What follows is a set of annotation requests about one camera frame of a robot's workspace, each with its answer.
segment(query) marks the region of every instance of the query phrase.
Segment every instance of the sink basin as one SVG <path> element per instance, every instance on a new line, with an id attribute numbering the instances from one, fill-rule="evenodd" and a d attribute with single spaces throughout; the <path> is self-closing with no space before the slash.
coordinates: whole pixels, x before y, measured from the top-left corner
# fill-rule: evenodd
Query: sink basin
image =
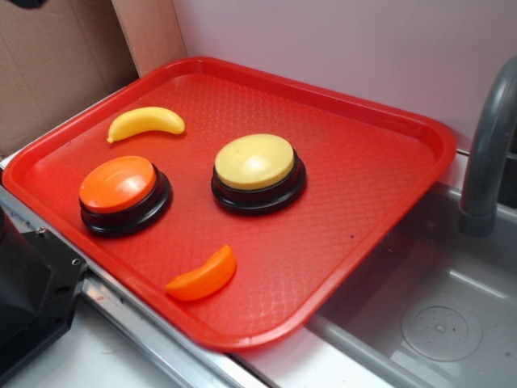
<path id="1" fill-rule="evenodd" d="M 459 199 L 435 185 L 308 328 L 394 386 L 515 386 L 517 213 L 470 238 Z"/>

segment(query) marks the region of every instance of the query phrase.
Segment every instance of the plastic tray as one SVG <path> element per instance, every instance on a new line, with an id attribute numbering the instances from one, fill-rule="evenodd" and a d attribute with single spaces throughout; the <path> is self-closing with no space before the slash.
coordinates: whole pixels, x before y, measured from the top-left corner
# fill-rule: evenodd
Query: plastic tray
<path id="1" fill-rule="evenodd" d="M 109 124 L 129 109 L 177 112 L 183 135 L 142 133 L 112 145 Z M 217 152 L 250 133 L 293 145 L 307 187 L 292 205 L 259 217 L 225 212 L 210 179 Z M 442 124 L 398 109 L 211 58 L 173 62 L 25 148 L 6 169 L 8 190 L 195 341 L 236 351 L 302 326 L 431 187 L 456 152 Z M 167 175 L 173 203 L 156 224 L 96 238 L 81 222 L 78 189 L 100 163 L 140 155 Z M 223 244 L 233 279 L 197 302 L 165 284 Z"/>

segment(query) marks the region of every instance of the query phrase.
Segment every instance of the cardboard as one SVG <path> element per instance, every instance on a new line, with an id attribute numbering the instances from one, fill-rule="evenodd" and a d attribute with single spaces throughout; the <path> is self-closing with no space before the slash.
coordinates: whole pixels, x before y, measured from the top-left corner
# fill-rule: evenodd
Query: cardboard
<path id="1" fill-rule="evenodd" d="M 137 78 L 110 0 L 0 2 L 0 155 Z"/>

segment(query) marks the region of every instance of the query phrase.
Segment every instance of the plastic banana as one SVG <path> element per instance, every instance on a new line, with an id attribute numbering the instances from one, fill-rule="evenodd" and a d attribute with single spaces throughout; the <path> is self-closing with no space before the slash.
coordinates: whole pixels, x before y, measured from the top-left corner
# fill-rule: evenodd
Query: plastic banana
<path id="1" fill-rule="evenodd" d="M 161 107 L 133 109 L 122 113 L 110 125 L 107 142 L 127 139 L 138 133 L 163 131 L 179 135 L 185 130 L 185 122 L 177 113 Z"/>

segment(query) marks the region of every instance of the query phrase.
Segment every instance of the faucet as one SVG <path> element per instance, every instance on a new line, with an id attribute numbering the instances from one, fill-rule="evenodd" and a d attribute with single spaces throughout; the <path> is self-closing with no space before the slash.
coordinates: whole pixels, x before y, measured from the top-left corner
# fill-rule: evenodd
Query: faucet
<path id="1" fill-rule="evenodd" d="M 458 228 L 472 237 L 494 230 L 506 157 L 517 127 L 517 57 L 499 71 L 478 122 L 465 172 Z"/>

